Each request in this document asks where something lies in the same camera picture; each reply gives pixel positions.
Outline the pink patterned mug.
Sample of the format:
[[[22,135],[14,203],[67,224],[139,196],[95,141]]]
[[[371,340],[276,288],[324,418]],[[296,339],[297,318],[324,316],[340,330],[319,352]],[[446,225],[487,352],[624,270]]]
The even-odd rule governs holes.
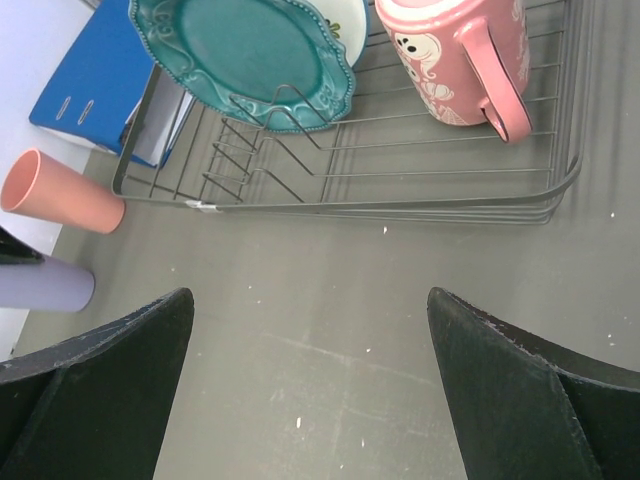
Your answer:
[[[521,1],[378,1],[376,13],[429,113],[490,124],[508,144],[532,132],[531,60]]]

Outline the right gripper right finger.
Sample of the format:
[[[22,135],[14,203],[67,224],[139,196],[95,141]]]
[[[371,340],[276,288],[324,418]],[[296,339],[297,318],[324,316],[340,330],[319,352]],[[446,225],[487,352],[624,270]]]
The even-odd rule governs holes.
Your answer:
[[[639,374],[434,287],[434,351],[470,479],[636,479]]]

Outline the pink plastic cup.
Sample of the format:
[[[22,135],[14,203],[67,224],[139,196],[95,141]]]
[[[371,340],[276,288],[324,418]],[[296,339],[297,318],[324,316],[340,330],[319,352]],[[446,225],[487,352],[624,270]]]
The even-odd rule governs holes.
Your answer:
[[[25,151],[1,189],[3,211],[101,234],[115,231],[126,205],[110,190],[38,149]]]

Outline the lilac plastic cup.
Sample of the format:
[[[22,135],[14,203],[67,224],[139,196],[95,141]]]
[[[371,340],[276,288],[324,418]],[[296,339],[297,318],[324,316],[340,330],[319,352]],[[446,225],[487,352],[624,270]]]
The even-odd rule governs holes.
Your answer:
[[[1,266],[1,306],[37,311],[79,312],[95,290],[84,268],[45,256],[39,264]]]

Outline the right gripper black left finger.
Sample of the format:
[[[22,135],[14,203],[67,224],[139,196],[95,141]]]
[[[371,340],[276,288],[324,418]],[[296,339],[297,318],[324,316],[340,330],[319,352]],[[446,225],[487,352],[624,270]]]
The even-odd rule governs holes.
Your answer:
[[[2,362],[2,478],[152,478],[193,320],[193,294],[179,288]]]

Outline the teal scalloped plate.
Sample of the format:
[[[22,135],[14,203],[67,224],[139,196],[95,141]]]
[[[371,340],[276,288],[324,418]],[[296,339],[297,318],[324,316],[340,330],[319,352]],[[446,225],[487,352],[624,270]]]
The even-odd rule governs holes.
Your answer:
[[[154,62],[203,105],[280,133],[347,116],[354,66],[309,1],[132,1]]]

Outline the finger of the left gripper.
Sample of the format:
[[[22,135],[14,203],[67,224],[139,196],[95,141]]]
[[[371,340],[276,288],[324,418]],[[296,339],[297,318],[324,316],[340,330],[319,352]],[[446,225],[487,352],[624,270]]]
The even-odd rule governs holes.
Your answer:
[[[36,265],[44,262],[44,256],[0,227],[0,264]]]

